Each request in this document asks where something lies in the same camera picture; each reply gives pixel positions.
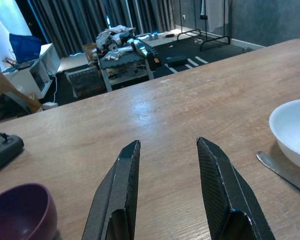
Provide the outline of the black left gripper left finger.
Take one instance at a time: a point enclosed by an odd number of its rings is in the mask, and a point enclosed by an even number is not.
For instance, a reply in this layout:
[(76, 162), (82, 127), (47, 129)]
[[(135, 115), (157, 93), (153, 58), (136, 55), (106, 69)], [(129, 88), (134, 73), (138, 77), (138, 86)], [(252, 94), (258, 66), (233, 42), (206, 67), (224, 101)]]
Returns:
[(83, 231), (83, 240), (135, 238), (141, 142), (134, 140), (119, 153), (99, 184)]

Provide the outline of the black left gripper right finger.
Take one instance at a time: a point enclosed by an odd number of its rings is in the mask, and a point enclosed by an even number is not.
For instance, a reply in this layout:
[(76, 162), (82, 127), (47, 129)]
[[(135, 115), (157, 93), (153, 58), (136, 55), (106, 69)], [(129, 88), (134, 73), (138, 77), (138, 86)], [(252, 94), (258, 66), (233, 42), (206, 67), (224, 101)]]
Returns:
[(228, 156), (204, 137), (196, 141), (201, 191), (213, 240), (273, 240), (258, 200)]

